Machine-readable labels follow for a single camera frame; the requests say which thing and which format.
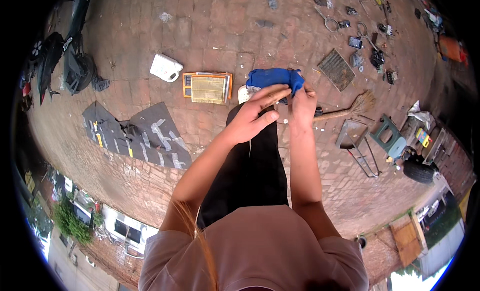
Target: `black tarp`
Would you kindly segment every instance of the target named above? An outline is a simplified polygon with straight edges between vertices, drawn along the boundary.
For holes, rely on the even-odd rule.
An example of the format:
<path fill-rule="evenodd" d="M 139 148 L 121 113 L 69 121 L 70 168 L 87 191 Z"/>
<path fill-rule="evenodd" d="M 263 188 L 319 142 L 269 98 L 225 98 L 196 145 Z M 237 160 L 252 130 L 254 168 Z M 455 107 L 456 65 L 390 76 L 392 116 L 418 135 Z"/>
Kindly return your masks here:
<path fill-rule="evenodd" d="M 185 142 L 163 102 L 119 122 L 95 101 L 85 109 L 83 117 L 87 136 L 111 152 L 169 168 L 187 169 L 192 164 Z"/>

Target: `green stool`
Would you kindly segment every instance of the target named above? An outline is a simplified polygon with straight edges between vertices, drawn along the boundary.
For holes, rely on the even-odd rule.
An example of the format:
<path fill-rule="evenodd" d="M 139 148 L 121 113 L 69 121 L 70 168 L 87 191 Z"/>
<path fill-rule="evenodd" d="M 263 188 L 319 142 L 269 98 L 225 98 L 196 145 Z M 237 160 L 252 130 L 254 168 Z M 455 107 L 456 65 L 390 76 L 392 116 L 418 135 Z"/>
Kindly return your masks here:
<path fill-rule="evenodd" d="M 370 132 L 370 137 L 373 138 L 374 141 L 377 142 L 377 144 L 379 144 L 383 150 L 385 150 L 385 152 L 387 152 L 388 156 L 396 158 L 402 153 L 407 144 L 407 140 L 405 140 L 399 129 L 395 126 L 392 120 L 387 117 L 386 114 L 382 114 L 381 117 L 383 124 L 378 128 L 377 132 Z M 387 142 L 383 142 L 380 139 L 380 135 L 384 130 L 387 129 L 392 131 L 392 137 Z"/>

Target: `white shoe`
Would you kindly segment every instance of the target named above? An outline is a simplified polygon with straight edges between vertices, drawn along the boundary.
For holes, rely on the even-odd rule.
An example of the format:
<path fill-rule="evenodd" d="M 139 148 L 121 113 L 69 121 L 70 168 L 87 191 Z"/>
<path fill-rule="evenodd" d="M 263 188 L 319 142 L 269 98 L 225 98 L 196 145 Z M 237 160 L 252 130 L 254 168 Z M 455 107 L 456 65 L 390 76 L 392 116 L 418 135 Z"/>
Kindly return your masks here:
<path fill-rule="evenodd" d="M 248 93 L 246 85 L 243 85 L 238 89 L 237 97 L 238 97 L 239 104 L 249 101 L 251 95 Z"/>

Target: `straw broom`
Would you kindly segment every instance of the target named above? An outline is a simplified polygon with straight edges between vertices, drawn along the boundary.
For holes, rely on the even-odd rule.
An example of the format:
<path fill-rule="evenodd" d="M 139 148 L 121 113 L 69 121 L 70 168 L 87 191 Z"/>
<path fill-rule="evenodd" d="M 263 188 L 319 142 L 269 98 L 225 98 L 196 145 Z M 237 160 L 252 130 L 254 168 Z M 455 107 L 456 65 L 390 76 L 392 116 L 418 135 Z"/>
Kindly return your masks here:
<path fill-rule="evenodd" d="M 342 117 L 350 114 L 363 114 L 375 106 L 376 99 L 373 95 L 374 94 L 372 93 L 372 91 L 368 90 L 363 94 L 358 95 L 357 98 L 355 98 L 355 101 L 352 103 L 350 108 L 342 109 L 332 113 L 322 114 L 320 116 L 314 117 L 313 121 L 316 122 L 321 120 L 327 120 L 327 119 Z"/>

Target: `right hand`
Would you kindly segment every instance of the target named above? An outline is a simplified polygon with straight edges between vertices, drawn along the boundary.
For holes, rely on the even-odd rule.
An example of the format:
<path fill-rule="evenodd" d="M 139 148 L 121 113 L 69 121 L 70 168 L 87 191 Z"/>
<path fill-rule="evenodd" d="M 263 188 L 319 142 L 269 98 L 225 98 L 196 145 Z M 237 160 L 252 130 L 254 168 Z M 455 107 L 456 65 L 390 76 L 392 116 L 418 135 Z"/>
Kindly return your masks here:
<path fill-rule="evenodd" d="M 311 128 L 312 120 L 317 108 L 317 93 L 312 85 L 305 81 L 301 89 L 295 92 L 295 96 L 288 97 L 288 124 L 301 128 Z"/>
<path fill-rule="evenodd" d="M 260 118 L 258 114 L 273 103 L 291 93 L 288 84 L 274 84 L 255 93 L 245 102 L 237 115 L 221 132 L 231 145 L 247 142 L 262 129 L 278 119 L 277 111 L 268 111 Z"/>

